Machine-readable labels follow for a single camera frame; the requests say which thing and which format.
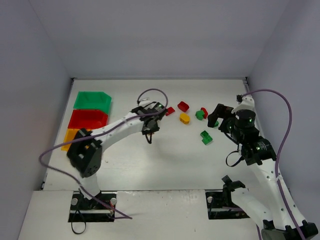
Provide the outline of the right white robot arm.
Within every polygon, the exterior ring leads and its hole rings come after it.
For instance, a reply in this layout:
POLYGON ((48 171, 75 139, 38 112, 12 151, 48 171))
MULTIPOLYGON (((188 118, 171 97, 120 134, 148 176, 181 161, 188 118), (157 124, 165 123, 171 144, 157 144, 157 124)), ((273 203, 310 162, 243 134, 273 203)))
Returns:
POLYGON ((237 96, 233 108, 219 103, 208 115, 208 127, 213 128, 222 119, 219 130, 237 145, 239 160, 256 176, 266 195, 268 207, 257 200, 245 184, 224 176, 222 181, 226 204, 238 206, 259 229, 261 240, 310 240, 319 230, 308 222, 297 208, 277 164, 277 155, 271 143, 256 128, 254 99, 237 96))

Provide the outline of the small red sloped lego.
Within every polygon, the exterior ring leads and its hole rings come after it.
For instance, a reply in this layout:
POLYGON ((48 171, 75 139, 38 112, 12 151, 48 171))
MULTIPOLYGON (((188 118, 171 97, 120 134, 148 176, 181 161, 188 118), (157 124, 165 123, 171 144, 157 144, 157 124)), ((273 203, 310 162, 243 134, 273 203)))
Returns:
POLYGON ((170 106, 170 107, 168 107, 168 108, 166 109, 165 115, 166 115, 166 116, 169 116, 169 115, 173 114, 174 112, 175 112, 175 109, 170 106))

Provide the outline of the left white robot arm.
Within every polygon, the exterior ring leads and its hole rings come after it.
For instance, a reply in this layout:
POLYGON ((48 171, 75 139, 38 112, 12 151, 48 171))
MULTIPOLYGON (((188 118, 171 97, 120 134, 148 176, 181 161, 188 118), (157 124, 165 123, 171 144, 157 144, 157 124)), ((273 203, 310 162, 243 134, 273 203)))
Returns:
POLYGON ((101 128, 77 131, 75 139, 91 137, 91 139, 73 142, 67 158, 73 168, 77 170, 77 179, 84 188, 80 192, 85 199, 91 200, 101 194, 97 172, 101 167, 103 153, 113 144, 124 138, 142 133, 152 135, 160 130, 158 122, 167 113, 167 109, 160 102, 151 102, 133 108, 125 117, 101 128))

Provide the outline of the green double lego brick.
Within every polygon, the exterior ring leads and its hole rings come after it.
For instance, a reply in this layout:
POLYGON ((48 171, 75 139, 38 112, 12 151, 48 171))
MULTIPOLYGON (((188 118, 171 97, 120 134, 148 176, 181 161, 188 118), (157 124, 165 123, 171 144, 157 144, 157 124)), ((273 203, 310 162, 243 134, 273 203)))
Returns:
POLYGON ((209 135, 209 133, 206 130, 202 131, 200 133, 200 136, 202 138, 201 141, 203 142, 204 145, 208 145, 213 141, 213 138, 209 135))

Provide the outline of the red rounded lego brick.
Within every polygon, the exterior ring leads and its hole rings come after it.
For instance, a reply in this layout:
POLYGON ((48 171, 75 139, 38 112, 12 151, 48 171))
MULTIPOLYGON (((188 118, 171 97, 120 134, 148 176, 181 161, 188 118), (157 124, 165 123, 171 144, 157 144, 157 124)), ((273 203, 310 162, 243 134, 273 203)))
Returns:
POLYGON ((178 107, 179 110, 181 110, 184 113, 186 113, 190 108, 190 106, 184 101, 179 102, 177 104, 177 107, 178 107))

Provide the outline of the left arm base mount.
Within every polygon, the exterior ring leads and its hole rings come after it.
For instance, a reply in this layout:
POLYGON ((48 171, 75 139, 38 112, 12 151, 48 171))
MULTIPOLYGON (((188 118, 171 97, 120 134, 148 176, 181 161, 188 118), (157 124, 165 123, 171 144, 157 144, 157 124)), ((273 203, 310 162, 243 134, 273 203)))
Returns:
POLYGON ((68 215, 69 223, 108 223, 114 221, 114 211, 94 199, 86 199, 79 191, 73 192, 68 215))

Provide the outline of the yellow rounded lego brick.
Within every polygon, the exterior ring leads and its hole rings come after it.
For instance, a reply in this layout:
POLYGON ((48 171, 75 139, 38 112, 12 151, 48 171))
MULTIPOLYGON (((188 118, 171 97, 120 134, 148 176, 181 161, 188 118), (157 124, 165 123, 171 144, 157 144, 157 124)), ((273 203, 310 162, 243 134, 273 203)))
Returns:
POLYGON ((185 125, 188 125, 190 123, 190 116, 184 112, 182 112, 180 115, 179 115, 179 120, 185 124, 185 125))

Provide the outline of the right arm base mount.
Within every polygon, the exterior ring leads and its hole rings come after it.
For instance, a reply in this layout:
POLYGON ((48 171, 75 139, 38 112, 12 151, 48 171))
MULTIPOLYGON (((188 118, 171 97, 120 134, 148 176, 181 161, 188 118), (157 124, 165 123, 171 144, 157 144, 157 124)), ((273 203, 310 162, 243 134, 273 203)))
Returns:
POLYGON ((240 220, 250 217, 237 205, 228 204, 222 190, 205 191, 207 214, 209 220, 240 220))

